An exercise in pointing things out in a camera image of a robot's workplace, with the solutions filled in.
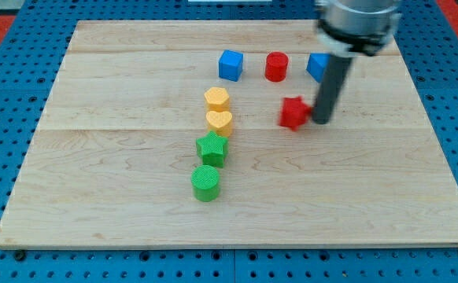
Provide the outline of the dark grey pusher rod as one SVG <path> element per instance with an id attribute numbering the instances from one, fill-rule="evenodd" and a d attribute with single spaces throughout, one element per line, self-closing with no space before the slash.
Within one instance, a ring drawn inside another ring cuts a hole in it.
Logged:
<path id="1" fill-rule="evenodd" d="M 330 122 L 352 62 L 352 57 L 330 55 L 312 110 L 314 123 Z"/>

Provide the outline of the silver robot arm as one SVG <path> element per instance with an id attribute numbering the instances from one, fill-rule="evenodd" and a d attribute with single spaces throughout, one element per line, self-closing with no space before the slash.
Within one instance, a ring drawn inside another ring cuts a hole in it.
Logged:
<path id="1" fill-rule="evenodd" d="M 400 0 L 316 2 L 317 38 L 330 56 L 314 100 L 314 123 L 330 122 L 353 59 L 358 55 L 375 56 L 393 38 L 401 18 L 400 5 Z"/>

